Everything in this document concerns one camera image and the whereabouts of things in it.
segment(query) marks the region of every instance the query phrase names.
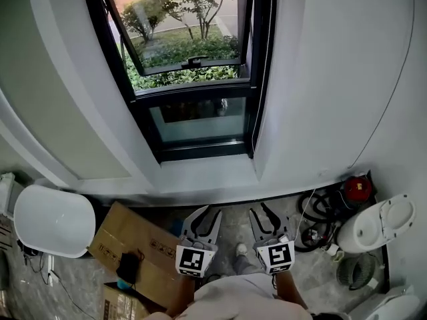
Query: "white shirt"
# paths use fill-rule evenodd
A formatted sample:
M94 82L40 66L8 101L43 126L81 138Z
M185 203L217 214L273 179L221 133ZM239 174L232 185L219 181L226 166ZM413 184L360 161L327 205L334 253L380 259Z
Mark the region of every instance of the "white shirt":
M312 320L300 305L274 299L272 278L266 274L230 276L204 285L192 303L176 319L185 320ZM154 313L147 320L170 320Z

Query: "person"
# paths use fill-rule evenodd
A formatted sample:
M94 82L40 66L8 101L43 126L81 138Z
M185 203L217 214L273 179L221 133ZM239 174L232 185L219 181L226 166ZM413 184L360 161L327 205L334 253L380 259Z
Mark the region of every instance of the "person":
M167 311L146 319L313 319L289 271L276 274L276 291L272 277L252 265L247 256L247 247L239 243L233 266L237 275L207 283L196 292L194 278L181 275L177 295Z

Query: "window handle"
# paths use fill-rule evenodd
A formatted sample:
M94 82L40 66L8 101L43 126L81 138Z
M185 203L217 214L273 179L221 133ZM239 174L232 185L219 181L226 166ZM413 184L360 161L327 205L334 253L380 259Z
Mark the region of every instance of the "window handle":
M187 61L183 61L181 63L181 67L183 69L196 69L201 66L200 59L202 58L208 58L208 56L201 55L201 56L194 56L187 59Z

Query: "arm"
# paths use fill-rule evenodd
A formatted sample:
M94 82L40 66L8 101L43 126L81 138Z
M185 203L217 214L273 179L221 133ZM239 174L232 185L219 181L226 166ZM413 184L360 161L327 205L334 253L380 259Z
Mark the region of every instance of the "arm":
M278 297L284 301L296 303L307 309L307 305L301 298L300 293L296 289L294 279L289 271L276 274L276 285L278 288Z
M170 317L175 317L184 312L188 305L194 302L195 281L189 276L181 275L175 299L166 311Z

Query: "pants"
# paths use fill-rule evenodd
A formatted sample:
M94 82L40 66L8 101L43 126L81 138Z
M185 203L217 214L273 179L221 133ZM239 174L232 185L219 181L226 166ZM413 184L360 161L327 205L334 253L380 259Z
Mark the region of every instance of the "pants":
M237 275L249 275L266 272L257 266L251 264L246 256L239 255L233 264L233 269Z

